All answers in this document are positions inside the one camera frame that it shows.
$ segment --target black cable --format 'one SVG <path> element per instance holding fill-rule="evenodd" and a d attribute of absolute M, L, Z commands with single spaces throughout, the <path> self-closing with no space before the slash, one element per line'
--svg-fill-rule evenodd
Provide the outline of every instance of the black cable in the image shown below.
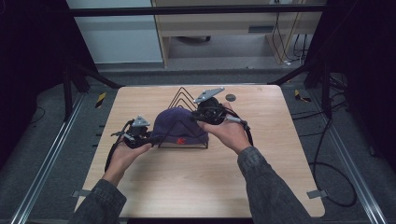
<path fill-rule="evenodd" d="M 38 119 L 33 120 L 32 122 L 30 122 L 30 124 L 33 124 L 33 123 L 38 122 L 39 120 L 41 120 L 41 119 L 44 117 L 44 115 L 46 115 L 46 110 L 45 110 L 43 107 L 38 106 L 37 109 L 41 109 L 41 110 L 43 111 L 43 114 L 40 116 L 40 118 L 38 118 Z"/>
<path fill-rule="evenodd" d="M 344 101 L 342 104 L 338 104 L 336 107 L 338 107 L 338 108 L 336 108 L 336 107 L 333 107 L 332 108 L 332 112 L 337 112 L 342 106 L 347 106 L 347 105 L 345 105 L 347 103 L 347 101 Z"/>
<path fill-rule="evenodd" d="M 332 76 L 330 76 L 330 85 L 341 91 L 345 91 L 347 89 L 347 85 Z"/>
<path fill-rule="evenodd" d="M 344 95 L 344 96 L 345 96 L 345 93 L 344 93 L 343 91 L 340 91 L 340 92 L 337 92 L 336 94 L 334 94 L 333 96 L 331 96 L 330 98 L 331 98 L 332 100 L 334 100 L 334 97 L 336 97 L 336 96 L 338 96 L 338 95 Z"/>
<path fill-rule="evenodd" d="M 229 114 L 229 115 L 231 115 L 231 116 L 233 116 L 233 117 L 235 117 L 235 118 L 240 119 L 240 120 L 241 120 L 241 121 L 240 121 L 240 124 L 241 124 L 242 126 L 244 126 L 244 130 L 245 130 L 245 132 L 246 132 L 246 134 L 247 134 L 247 140 L 249 141 L 249 143 L 250 143 L 252 146 L 254 146 L 254 145 L 253 145 L 253 137 L 252 137 L 252 135 L 251 135 L 250 128 L 248 127 L 248 123 L 247 123 L 245 120 L 242 120 L 242 119 L 235 113 L 235 111 L 233 111 L 233 110 L 230 109 L 230 108 L 224 107 L 224 106 L 223 106 L 222 108 L 218 108 L 218 107 L 215 107 L 215 106 L 207 106 L 207 107 L 205 107 L 205 109 L 214 109 L 214 110 L 219 110 L 219 109 L 221 109 L 223 112 L 226 113 L 226 115 L 225 115 L 225 116 L 220 116 L 220 117 L 219 117 L 220 119 L 227 119 L 227 114 Z"/>
<path fill-rule="evenodd" d="M 293 55 L 294 55 L 295 57 L 298 57 L 298 55 L 296 54 L 296 45 L 297 45 L 297 42 L 298 42 L 298 39 L 299 39 L 299 38 L 300 38 L 300 35 L 297 35 L 296 40 L 294 41 Z"/>
<path fill-rule="evenodd" d="M 343 101 L 343 102 L 341 102 L 341 103 L 339 103 L 339 104 L 337 104 L 337 105 L 334 105 L 334 106 L 331 107 L 331 109 L 334 109 L 334 108 L 336 108 L 337 106 L 342 105 L 342 104 L 344 104 L 344 103 L 346 103 L 346 102 L 347 102 L 347 101 Z M 307 115 L 307 116 L 303 116 L 303 117 L 299 117 L 299 118 L 293 118 L 293 120 L 297 120 L 297 119 L 308 119 L 308 118 L 314 117 L 314 116 L 316 116 L 316 115 L 322 114 L 322 113 L 324 113 L 324 112 L 325 112 L 325 111 L 319 111 L 319 112 L 317 112 L 317 113 L 315 113 L 315 114 L 311 114 L 311 115 Z"/>
<path fill-rule="evenodd" d="M 276 4 L 280 4 L 280 2 L 278 0 L 275 0 L 275 3 Z M 277 32 L 279 34 L 279 39 L 280 39 L 280 43 L 282 44 L 283 52 L 285 53 L 286 58 L 289 59 L 289 63 L 297 61 L 298 59 L 291 59 L 291 58 L 288 57 L 288 54 L 286 53 L 285 45 L 283 44 L 282 35 L 280 34 L 278 23 L 279 23 L 279 12 L 276 13 L 276 23 L 275 23 L 275 26 L 274 26 L 274 30 L 272 32 L 272 41 L 273 41 L 273 45 L 274 45 L 274 48 L 275 48 L 276 53 L 277 53 L 277 57 L 283 63 L 282 58 L 280 57 L 279 51 L 277 50 L 277 47 L 276 47 L 276 44 L 275 44 L 275 30 L 277 30 Z"/>
<path fill-rule="evenodd" d="M 308 35 L 305 35 L 304 37 L 304 45 L 303 45 L 303 54 L 302 54 L 302 59 L 303 59 L 303 64 L 305 63 L 305 51 L 306 51 L 306 39 L 307 39 Z"/>
<path fill-rule="evenodd" d="M 323 132 L 320 133 L 309 133 L 309 134 L 302 134 L 302 135 L 298 135 L 299 137 L 307 137 L 307 136 L 313 136 L 313 135 L 318 135 L 318 134 L 322 134 Z"/>
<path fill-rule="evenodd" d="M 122 128 L 122 131 L 119 132 L 119 135 L 117 137 L 117 141 L 113 144 L 113 146 L 111 146 L 111 149 L 110 149 L 110 151 L 108 152 L 108 155 L 107 155 L 107 160 L 106 160 L 106 165 L 105 165 L 105 172 L 107 171 L 107 168 L 108 168 L 108 166 L 111 163 L 111 158 L 113 157 L 114 151 L 116 150 L 116 148 L 119 145 L 119 143 L 122 142 L 121 138 L 122 138 L 123 134 L 125 133 L 125 129 L 128 127 L 128 125 L 132 125 L 132 123 L 134 123 L 134 119 L 129 120 L 128 122 L 126 122 L 126 124 Z"/>
<path fill-rule="evenodd" d="M 330 165 L 330 164 L 328 164 L 328 163 L 325 163 L 325 162 L 319 162 L 319 161 L 318 161 L 318 154 L 319 154 L 319 151 L 320 151 L 321 144 L 322 144 L 322 142 L 323 142 L 324 135 L 325 135 L 326 131 L 330 128 L 331 125 L 332 125 L 332 119 L 328 119 L 327 124 L 326 124 L 326 127 L 324 128 L 324 130 L 323 130 L 323 132 L 322 132 L 322 136 L 321 136 L 320 139 L 319 139 L 319 143 L 318 143 L 318 147 L 317 147 L 317 152 L 316 152 L 316 154 L 315 154 L 314 161 L 313 161 L 313 162 L 309 162 L 308 164 L 313 166 L 312 174 L 313 174 L 313 177 L 314 177 L 315 184 L 316 184 L 317 187 L 318 187 L 318 190 L 322 190 L 322 189 L 321 189 L 320 186 L 318 185 L 318 181 L 317 181 L 317 175 L 316 175 L 316 168 L 317 168 L 317 165 L 324 165 L 324 166 L 327 166 L 327 167 L 333 169 L 334 171 L 336 171 L 338 174 L 340 174 L 340 175 L 348 182 L 348 184 L 350 185 L 350 187 L 352 187 L 352 191 L 353 191 L 353 199 L 352 199 L 352 202 L 350 202 L 350 203 L 339 203 L 339 202 L 337 202 L 336 200 L 332 199 L 330 196 L 328 196 L 327 199 L 328 199 L 330 202 L 332 202 L 332 203 L 334 203 L 334 204 L 336 204 L 336 205 L 338 205 L 338 206 L 341 206 L 341 207 L 351 207 L 351 206 L 353 206 L 353 205 L 356 203 L 356 201 L 358 200 L 358 194 L 356 193 L 355 187 L 354 187 L 353 184 L 350 182 L 349 178 L 348 178 L 346 175 L 344 175 L 339 169 L 335 168 L 334 166 L 332 166 L 332 165 Z"/>
<path fill-rule="evenodd" d="M 318 112 L 318 111 L 315 111 L 315 110 L 310 110 L 310 111 L 304 111 L 304 112 L 292 113 L 291 115 L 293 116 L 293 115 L 307 114 L 307 113 L 315 113 L 315 112 Z"/>

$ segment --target cabinet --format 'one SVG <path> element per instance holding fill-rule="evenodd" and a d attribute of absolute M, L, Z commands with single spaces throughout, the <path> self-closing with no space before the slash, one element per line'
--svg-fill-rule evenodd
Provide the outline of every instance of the cabinet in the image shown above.
<path fill-rule="evenodd" d="M 66 0 L 70 8 L 151 7 L 150 0 Z M 99 71 L 161 63 L 153 16 L 75 17 Z"/>
<path fill-rule="evenodd" d="M 323 3 L 324 0 L 292 0 L 292 4 Z M 270 0 L 151 0 L 154 7 L 186 6 L 234 6 L 234 5 L 268 5 Z M 205 35 L 249 35 L 251 28 L 262 29 L 275 59 L 278 63 L 285 60 L 285 51 L 296 34 L 313 34 L 318 25 L 321 12 L 284 12 L 279 13 L 277 32 L 272 36 L 276 26 L 276 13 L 230 13 L 200 15 L 158 15 L 155 21 L 160 39 L 164 65 L 168 62 L 170 41 L 173 36 Z"/>

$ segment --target human hand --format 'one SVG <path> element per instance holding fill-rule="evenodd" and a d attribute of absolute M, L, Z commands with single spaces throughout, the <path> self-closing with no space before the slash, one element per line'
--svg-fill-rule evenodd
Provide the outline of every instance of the human hand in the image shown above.
<path fill-rule="evenodd" d="M 151 144 L 145 144 L 142 147 L 130 149 L 123 137 L 120 139 L 117 148 L 114 150 L 111 162 L 103 175 L 103 179 L 107 180 L 114 186 L 120 183 L 126 169 L 131 166 L 132 162 L 141 154 L 147 152 L 151 148 Z"/>
<path fill-rule="evenodd" d="M 232 109 L 229 103 L 224 103 L 222 105 Z M 198 125 L 204 131 L 214 134 L 224 146 L 229 147 L 238 155 L 245 148 L 251 147 L 245 130 L 239 123 L 225 119 L 219 125 L 212 125 L 202 121 L 198 121 Z"/>

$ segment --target forearm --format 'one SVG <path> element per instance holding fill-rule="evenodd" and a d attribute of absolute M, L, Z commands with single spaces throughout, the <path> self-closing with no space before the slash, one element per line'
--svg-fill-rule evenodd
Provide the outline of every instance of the forearm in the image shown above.
<path fill-rule="evenodd" d="M 311 223 L 312 219 L 288 185 L 260 151 L 248 147 L 238 156 L 247 181 L 247 196 L 254 223 Z"/>
<path fill-rule="evenodd" d="M 85 198 L 69 223 L 118 223 L 126 198 L 110 182 L 101 179 Z"/>
<path fill-rule="evenodd" d="M 114 187 L 117 187 L 122 180 L 123 175 L 124 171 L 118 171 L 117 169 L 113 171 L 113 169 L 108 169 L 102 176 L 102 179 L 106 180 Z"/>

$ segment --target baseball cap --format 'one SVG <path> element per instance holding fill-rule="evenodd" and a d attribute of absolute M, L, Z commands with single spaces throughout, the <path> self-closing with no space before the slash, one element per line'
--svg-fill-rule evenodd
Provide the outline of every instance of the baseball cap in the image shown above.
<path fill-rule="evenodd" d="M 161 112 L 154 121 L 152 137 L 163 137 L 163 142 L 178 145 L 206 144 L 208 133 L 191 119 L 191 111 L 172 107 Z"/>

